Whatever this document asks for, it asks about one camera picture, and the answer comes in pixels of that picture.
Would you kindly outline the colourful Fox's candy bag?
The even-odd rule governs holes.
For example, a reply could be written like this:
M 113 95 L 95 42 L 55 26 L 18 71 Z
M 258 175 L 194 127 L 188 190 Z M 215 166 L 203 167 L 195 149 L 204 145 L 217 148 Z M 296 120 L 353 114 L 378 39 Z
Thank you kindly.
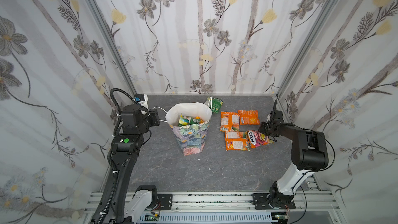
M 260 133 L 259 131 L 248 130 L 247 137 L 251 149 L 272 144 L 274 141 L 270 140 L 268 136 Z

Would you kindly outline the green Fox's candy bag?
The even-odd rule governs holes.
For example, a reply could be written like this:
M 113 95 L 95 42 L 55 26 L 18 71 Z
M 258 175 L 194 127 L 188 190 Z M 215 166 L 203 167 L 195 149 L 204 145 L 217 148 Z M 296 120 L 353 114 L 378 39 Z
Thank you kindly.
M 200 124 L 200 123 L 203 123 L 203 120 L 199 116 L 189 117 L 189 116 L 180 115 L 178 120 L 179 127 L 184 127 L 193 124 Z

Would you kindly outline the orange mango candy bag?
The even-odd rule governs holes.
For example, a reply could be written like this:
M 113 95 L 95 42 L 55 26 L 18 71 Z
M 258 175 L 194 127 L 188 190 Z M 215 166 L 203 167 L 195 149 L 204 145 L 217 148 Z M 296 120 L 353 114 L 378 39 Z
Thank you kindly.
M 247 132 L 226 131 L 224 137 L 226 150 L 250 151 Z
M 221 112 L 220 131 L 237 131 L 239 132 L 239 119 L 238 113 Z

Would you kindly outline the floral white paper bag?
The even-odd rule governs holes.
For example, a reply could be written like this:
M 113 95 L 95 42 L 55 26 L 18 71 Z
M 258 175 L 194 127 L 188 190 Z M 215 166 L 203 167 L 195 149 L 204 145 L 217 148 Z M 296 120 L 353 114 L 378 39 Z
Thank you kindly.
M 195 102 L 178 103 L 168 111 L 158 106 L 153 109 L 165 112 L 165 119 L 162 122 L 170 126 L 177 144 L 185 156 L 203 151 L 212 117 L 212 111 L 208 106 L 204 103 Z M 189 117 L 199 116 L 203 120 L 203 123 L 179 127 L 178 120 L 180 115 Z

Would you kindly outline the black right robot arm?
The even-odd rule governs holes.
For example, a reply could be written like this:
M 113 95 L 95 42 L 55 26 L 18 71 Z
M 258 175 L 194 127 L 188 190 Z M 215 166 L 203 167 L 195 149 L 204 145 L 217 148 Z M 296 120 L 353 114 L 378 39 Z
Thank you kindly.
M 285 122 L 283 111 L 277 109 L 277 104 L 276 100 L 267 116 L 267 121 L 262 122 L 258 129 L 261 134 L 274 142 L 276 138 L 284 137 L 292 143 L 291 165 L 269 189 L 267 205 L 271 209 L 288 207 L 293 202 L 298 187 L 308 177 L 316 172 L 328 170 L 335 162 L 335 157 L 329 161 L 328 146 L 332 145 L 324 133 Z

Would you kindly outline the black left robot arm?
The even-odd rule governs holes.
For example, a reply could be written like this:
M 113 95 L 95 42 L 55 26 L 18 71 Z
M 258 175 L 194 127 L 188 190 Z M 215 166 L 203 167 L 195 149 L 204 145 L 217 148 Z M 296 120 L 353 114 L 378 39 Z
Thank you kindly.
M 157 188 L 140 186 L 132 200 L 126 195 L 133 169 L 141 148 L 146 143 L 144 135 L 151 127 L 160 125 L 157 110 L 143 105 L 143 94 L 129 95 L 122 89 L 110 91 L 110 99 L 117 110 L 113 140 L 107 155 L 110 170 L 98 207 L 91 218 L 92 224 L 135 224 L 144 211 L 160 209 Z

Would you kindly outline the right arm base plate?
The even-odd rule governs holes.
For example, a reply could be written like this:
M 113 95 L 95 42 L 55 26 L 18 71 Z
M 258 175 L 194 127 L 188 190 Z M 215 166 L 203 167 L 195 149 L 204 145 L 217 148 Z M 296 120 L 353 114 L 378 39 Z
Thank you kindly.
M 255 206 L 256 210 L 276 210 L 282 211 L 287 209 L 296 209 L 292 196 L 274 198 L 269 200 L 269 193 L 252 194 L 251 203 Z

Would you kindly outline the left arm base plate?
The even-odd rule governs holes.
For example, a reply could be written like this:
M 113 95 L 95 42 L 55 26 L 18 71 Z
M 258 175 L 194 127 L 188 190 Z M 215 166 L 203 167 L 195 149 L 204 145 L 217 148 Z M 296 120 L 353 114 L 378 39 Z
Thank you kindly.
M 171 211 L 173 204 L 172 194 L 158 194 L 158 208 L 160 211 Z

